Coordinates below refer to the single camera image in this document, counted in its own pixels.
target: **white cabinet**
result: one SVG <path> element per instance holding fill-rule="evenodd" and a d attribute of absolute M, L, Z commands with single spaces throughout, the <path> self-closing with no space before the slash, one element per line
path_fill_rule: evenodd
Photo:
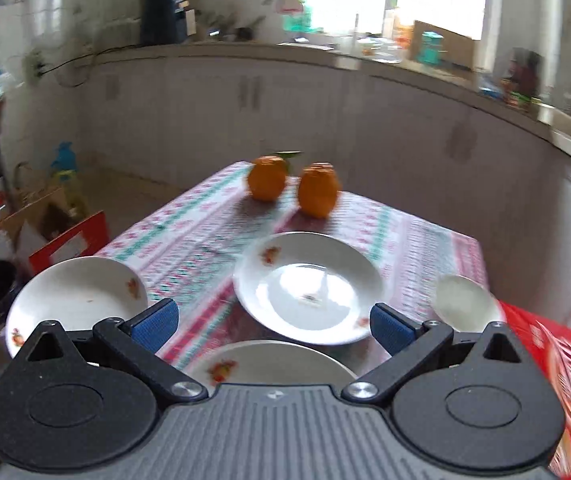
<path fill-rule="evenodd" d="M 169 59 L 166 79 L 173 184 L 192 187 L 233 162 L 260 154 L 242 61 Z"/>
<path fill-rule="evenodd" d="M 571 158 L 556 152 L 506 258 L 503 298 L 571 326 Z"/>
<path fill-rule="evenodd" d="M 142 60 L 95 67 L 84 93 L 83 136 L 102 164 L 166 180 L 164 64 Z"/>
<path fill-rule="evenodd" d="M 284 62 L 255 62 L 249 105 L 264 153 L 300 151 L 292 172 L 312 162 L 337 164 L 344 72 Z"/>
<path fill-rule="evenodd" d="M 571 158 L 460 102 L 360 73 L 212 57 L 98 66 L 85 141 L 125 173 L 194 186 L 300 150 L 344 188 L 481 242 L 501 300 L 571 326 Z"/>
<path fill-rule="evenodd" d="M 369 78 L 362 94 L 347 189 L 476 238 L 493 286 L 554 148 L 406 85 Z"/>
<path fill-rule="evenodd" d="M 448 133 L 464 118 L 464 105 L 378 78 L 363 81 L 346 150 L 346 189 L 421 216 L 442 221 L 439 181 Z M 350 95 L 350 100 L 358 95 Z"/>

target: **teal container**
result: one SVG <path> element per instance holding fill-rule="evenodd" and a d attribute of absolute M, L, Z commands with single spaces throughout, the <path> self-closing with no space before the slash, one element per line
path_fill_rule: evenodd
<path fill-rule="evenodd" d="M 419 61 L 424 64 L 436 66 L 441 62 L 441 46 L 443 44 L 443 36 L 426 30 L 421 36 L 421 52 L 419 52 Z"/>

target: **patterned tablecloth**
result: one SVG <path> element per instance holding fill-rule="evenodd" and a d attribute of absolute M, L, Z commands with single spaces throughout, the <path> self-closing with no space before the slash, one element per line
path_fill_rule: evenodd
<path fill-rule="evenodd" d="M 297 211 L 294 179 L 276 204 L 267 205 L 249 197 L 248 171 L 247 162 L 219 171 L 99 253 L 138 272 L 150 304 L 162 298 L 176 301 L 180 327 L 158 355 L 178 368 L 224 344 L 280 338 L 246 314 L 232 284 L 239 254 L 275 232 L 325 233 L 357 248 L 379 269 L 385 301 L 416 320 L 434 316 L 430 297 L 438 276 L 462 274 L 486 285 L 481 248 L 473 238 L 347 192 L 327 221 L 306 218 Z M 315 348 L 357 374 L 388 356 L 372 337 Z"/>

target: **white bowl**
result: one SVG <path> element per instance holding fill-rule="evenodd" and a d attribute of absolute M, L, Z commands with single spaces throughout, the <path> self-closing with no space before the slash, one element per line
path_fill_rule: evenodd
<path fill-rule="evenodd" d="M 130 319 L 148 307 L 145 286 L 130 267 L 109 258 L 73 258 L 44 270 L 14 300 L 6 346 L 14 357 L 46 319 L 65 330 L 90 330 L 106 317 Z"/>
<path fill-rule="evenodd" d="M 331 384 L 340 392 L 357 376 L 329 356 L 282 341 L 243 341 L 222 346 L 190 363 L 184 372 L 210 394 L 222 382 Z"/>
<path fill-rule="evenodd" d="M 492 321 L 505 322 L 497 299 L 478 283 L 450 274 L 437 281 L 432 308 L 458 332 L 483 332 Z"/>
<path fill-rule="evenodd" d="M 281 335 L 319 345 L 366 337 L 383 280 L 363 254 L 308 232 L 259 240 L 236 262 L 236 295 L 250 316 Z"/>

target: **countertop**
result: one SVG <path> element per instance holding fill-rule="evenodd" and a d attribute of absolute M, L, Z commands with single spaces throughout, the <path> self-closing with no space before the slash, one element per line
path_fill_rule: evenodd
<path fill-rule="evenodd" d="M 442 95 L 470 107 L 477 108 L 514 126 L 547 140 L 571 156 L 571 136 L 550 126 L 550 107 L 543 107 L 539 120 L 535 120 L 502 102 L 478 94 L 469 81 L 449 75 L 441 70 L 423 67 L 414 62 L 386 64 L 361 57 L 348 56 L 315 48 L 265 43 L 192 43 L 186 45 L 159 45 L 114 50 L 98 56 L 93 62 L 156 59 L 164 57 L 234 57 L 325 66 L 338 70 L 360 72 L 363 75 L 407 84 Z M 82 60 L 90 64 L 89 58 Z"/>

